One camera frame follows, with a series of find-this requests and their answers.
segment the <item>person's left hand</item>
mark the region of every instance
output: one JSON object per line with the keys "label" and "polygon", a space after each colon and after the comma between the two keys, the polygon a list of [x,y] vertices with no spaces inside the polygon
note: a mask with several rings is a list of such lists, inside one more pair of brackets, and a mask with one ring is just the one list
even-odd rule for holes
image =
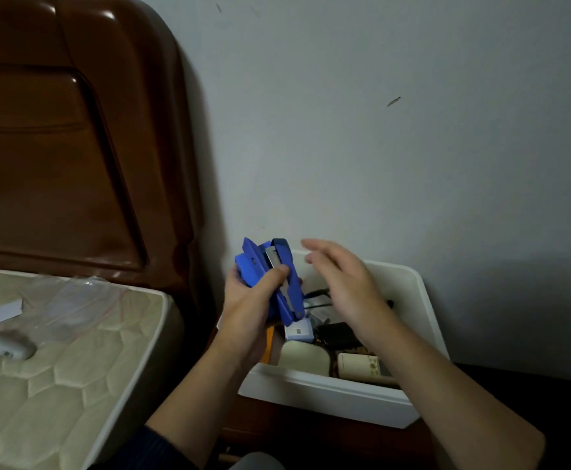
{"label": "person's left hand", "polygon": [[225,352],[240,358],[240,363],[248,370],[257,364],[266,350],[268,302],[289,272],[285,265],[270,269],[250,288],[242,283],[236,266],[229,270],[216,341]]}

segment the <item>mattress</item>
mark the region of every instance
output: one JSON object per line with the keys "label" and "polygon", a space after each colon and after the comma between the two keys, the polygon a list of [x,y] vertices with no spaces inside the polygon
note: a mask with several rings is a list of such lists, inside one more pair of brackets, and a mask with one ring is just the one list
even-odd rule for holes
{"label": "mattress", "polygon": [[[0,271],[0,305],[34,276]],[[23,362],[0,357],[0,469],[86,468],[156,407],[178,357],[181,316],[168,295],[125,288],[119,309],[75,341]]]}

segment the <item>plastic bag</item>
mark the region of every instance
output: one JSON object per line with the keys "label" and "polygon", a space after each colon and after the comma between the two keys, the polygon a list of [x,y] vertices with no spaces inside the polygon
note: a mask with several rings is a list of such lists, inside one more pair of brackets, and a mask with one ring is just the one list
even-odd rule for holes
{"label": "plastic bag", "polygon": [[23,313],[10,320],[9,327],[37,346],[49,341],[69,343],[119,312],[124,290],[100,277],[37,276],[23,288]]}

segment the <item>person's right hand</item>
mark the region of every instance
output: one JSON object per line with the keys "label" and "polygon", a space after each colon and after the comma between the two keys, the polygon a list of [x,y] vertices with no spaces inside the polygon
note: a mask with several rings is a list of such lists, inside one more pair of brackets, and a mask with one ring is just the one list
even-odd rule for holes
{"label": "person's right hand", "polygon": [[303,239],[300,243],[312,251],[305,261],[312,264],[326,280],[334,308],[359,340],[367,342],[378,327],[379,320],[392,315],[392,311],[366,265],[336,243],[321,239]]}

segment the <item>hand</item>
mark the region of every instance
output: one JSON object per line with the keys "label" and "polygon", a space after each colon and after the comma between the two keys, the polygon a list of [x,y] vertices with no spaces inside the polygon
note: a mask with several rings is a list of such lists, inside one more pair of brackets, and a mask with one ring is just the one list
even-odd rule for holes
{"label": "hand", "polygon": [[229,270],[222,323],[214,344],[239,358],[248,370],[257,364],[266,350],[268,303],[289,272],[285,265],[270,269],[250,288],[242,283],[236,266]]}
{"label": "hand", "polygon": [[351,326],[360,341],[375,331],[379,320],[392,315],[373,276],[359,257],[341,245],[321,239],[303,239],[312,251],[305,261],[327,282],[334,308]]}

